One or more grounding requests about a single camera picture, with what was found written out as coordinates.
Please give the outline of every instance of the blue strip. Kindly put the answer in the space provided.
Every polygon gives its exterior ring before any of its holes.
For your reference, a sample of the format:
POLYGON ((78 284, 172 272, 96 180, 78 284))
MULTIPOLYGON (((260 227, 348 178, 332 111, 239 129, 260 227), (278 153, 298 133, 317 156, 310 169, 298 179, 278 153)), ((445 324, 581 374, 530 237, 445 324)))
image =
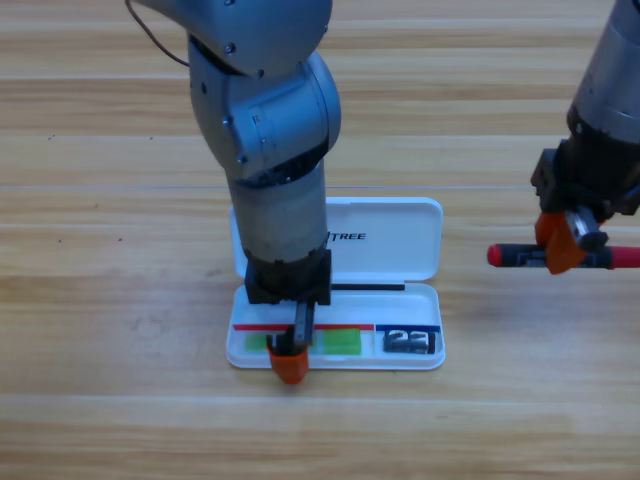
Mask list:
POLYGON ((405 332, 440 333, 438 325, 376 325, 376 332, 403 330, 405 332))

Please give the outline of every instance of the red strip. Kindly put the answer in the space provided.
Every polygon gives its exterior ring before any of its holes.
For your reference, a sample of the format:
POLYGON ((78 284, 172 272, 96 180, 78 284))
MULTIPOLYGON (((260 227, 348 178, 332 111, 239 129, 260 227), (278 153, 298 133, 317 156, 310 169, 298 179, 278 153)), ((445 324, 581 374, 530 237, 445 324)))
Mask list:
MULTIPOLYGON (((233 329, 239 332, 278 332, 286 330, 290 325, 289 324, 247 324, 247 325, 234 325, 233 329)), ((367 324, 320 324, 316 325, 316 330, 348 330, 351 328, 357 328, 358 330, 367 330, 373 331, 373 325, 367 324)))

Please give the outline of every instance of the wood grain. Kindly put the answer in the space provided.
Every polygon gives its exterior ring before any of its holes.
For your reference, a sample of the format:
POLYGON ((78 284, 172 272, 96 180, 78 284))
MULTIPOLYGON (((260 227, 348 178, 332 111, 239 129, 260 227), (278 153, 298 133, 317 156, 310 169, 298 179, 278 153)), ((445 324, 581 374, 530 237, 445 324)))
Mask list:
MULTIPOLYGON (((187 72, 120 0, 0 0, 0 479, 640 477, 637 274, 485 259, 532 241, 612 1, 334 3, 328 194, 442 204, 445 364, 230 367, 229 195, 187 72)), ((634 217, 607 231, 640 246, 634 217)))

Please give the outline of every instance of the cable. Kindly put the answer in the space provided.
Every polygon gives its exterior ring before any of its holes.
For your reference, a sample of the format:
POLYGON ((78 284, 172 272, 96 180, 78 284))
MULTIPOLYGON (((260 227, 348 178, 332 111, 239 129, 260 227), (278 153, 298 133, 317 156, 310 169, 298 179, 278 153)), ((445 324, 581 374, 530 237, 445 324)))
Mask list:
POLYGON ((151 39, 151 41, 153 41, 153 43, 156 44, 156 47, 158 47, 160 50, 162 50, 162 52, 168 56, 169 58, 171 58, 172 60, 178 62, 180 65, 184 65, 185 67, 189 66, 189 62, 186 62, 184 60, 182 60, 181 58, 176 57, 173 53, 171 53, 169 50, 167 50, 161 43, 160 41, 155 37, 155 35, 151 32, 151 30, 149 30, 149 27, 147 27, 144 22, 142 21, 142 19, 138 16, 138 14, 136 13, 136 11, 133 9, 133 6, 131 5, 131 0, 124 0, 124 4, 127 6, 127 9, 129 10, 129 13, 131 14, 131 16, 134 18, 134 20, 136 22, 138 22, 138 25, 140 25, 142 27, 142 29, 145 31, 145 33, 149 36, 149 38, 151 39))

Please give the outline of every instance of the black strip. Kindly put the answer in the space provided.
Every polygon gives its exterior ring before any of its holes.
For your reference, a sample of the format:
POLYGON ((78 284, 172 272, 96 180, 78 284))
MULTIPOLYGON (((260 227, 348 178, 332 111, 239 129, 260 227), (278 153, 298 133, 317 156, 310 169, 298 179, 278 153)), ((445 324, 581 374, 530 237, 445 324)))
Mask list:
POLYGON ((331 290, 336 291, 387 291, 387 292, 403 292, 405 286, 403 284, 367 284, 367 283, 334 283, 331 290))

